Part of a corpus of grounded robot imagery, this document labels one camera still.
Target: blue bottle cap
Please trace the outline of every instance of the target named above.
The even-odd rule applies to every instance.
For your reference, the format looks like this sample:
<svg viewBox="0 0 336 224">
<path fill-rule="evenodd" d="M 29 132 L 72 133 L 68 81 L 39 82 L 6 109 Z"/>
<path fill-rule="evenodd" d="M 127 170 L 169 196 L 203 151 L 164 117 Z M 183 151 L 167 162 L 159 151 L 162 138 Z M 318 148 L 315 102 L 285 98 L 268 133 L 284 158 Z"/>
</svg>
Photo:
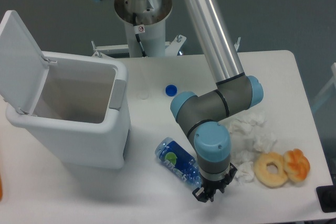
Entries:
<svg viewBox="0 0 336 224">
<path fill-rule="evenodd" d="M 177 87 L 175 85 L 168 85 L 166 87 L 166 94 L 169 96 L 169 97 L 173 97 L 177 94 Z"/>
</svg>

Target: lime logo on bottle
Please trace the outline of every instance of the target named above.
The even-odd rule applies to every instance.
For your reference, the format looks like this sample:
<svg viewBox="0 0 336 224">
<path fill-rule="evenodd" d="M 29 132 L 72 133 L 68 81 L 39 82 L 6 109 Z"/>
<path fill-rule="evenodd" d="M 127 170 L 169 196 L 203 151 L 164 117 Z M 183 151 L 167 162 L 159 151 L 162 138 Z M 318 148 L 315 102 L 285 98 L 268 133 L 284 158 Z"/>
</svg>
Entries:
<svg viewBox="0 0 336 224">
<path fill-rule="evenodd" d="M 169 169 L 171 169 L 173 173 L 175 173 L 181 180 L 186 181 L 187 180 L 186 175 L 183 172 L 181 172 L 179 169 L 175 168 L 176 161 L 177 161 L 177 156 L 173 152 L 168 152 L 164 156 L 164 164 Z"/>
<path fill-rule="evenodd" d="M 168 160 L 170 163 L 172 163 L 173 165 L 176 165 L 176 160 L 177 160 L 177 156 L 175 155 L 175 153 L 173 152 L 168 152 L 165 157 L 165 160 Z"/>
</svg>

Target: black object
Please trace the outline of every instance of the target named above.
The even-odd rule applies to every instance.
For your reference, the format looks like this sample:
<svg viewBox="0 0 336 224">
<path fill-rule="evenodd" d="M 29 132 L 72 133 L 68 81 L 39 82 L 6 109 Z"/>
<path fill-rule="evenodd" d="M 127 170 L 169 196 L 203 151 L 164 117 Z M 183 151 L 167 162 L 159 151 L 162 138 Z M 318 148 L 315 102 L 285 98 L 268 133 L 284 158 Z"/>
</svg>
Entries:
<svg viewBox="0 0 336 224">
<path fill-rule="evenodd" d="M 133 26 L 137 26 L 136 24 L 137 24 L 136 13 L 133 13 Z M 145 49 L 143 48 L 143 45 L 141 43 L 139 34 L 135 34 L 135 37 L 136 37 L 137 42 L 139 43 L 139 47 L 140 47 L 140 50 L 141 50 L 141 53 L 142 53 L 142 57 L 147 57 Z"/>
<path fill-rule="evenodd" d="M 319 186 L 317 196 L 323 212 L 336 212 L 336 186 Z"/>
<path fill-rule="evenodd" d="M 230 170 L 222 180 L 211 181 L 211 180 L 204 178 L 201 175 L 202 187 L 195 189 L 193 191 L 193 195 L 198 201 L 207 202 L 208 200 L 210 200 L 211 202 L 213 202 L 214 195 L 217 189 L 219 189 L 220 192 L 223 194 L 225 187 L 232 182 L 233 178 L 236 175 L 236 172 L 237 172 L 237 168 L 233 164 L 230 163 Z"/>
</svg>

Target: donut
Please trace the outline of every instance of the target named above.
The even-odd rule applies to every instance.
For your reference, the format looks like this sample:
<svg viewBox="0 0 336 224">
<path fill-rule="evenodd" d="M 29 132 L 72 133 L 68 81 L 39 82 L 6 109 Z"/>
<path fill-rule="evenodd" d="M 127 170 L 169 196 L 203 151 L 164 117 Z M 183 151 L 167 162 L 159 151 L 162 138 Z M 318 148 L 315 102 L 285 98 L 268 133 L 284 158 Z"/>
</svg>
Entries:
<svg viewBox="0 0 336 224">
<path fill-rule="evenodd" d="M 294 149 L 293 151 L 285 152 L 283 156 L 283 168 L 289 179 L 295 183 L 304 181 L 310 171 L 310 164 L 303 152 L 299 149 Z"/>
<path fill-rule="evenodd" d="M 270 173 L 267 170 L 268 165 L 275 165 L 278 173 Z M 288 180 L 284 171 L 283 156 L 276 152 L 262 153 L 254 164 L 254 172 L 258 180 L 268 187 L 282 186 Z"/>
</svg>

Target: orange pastry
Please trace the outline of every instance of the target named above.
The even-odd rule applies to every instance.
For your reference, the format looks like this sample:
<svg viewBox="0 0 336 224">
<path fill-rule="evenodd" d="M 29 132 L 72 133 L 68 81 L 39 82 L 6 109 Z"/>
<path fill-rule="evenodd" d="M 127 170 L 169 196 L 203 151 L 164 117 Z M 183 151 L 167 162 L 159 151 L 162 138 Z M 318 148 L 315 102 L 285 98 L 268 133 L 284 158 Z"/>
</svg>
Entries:
<svg viewBox="0 0 336 224">
<path fill-rule="evenodd" d="M 299 149 L 294 149 L 293 151 L 285 152 L 283 156 L 285 161 L 283 168 L 289 179 L 296 183 L 304 181 L 310 171 L 310 164 L 303 152 Z"/>
</svg>

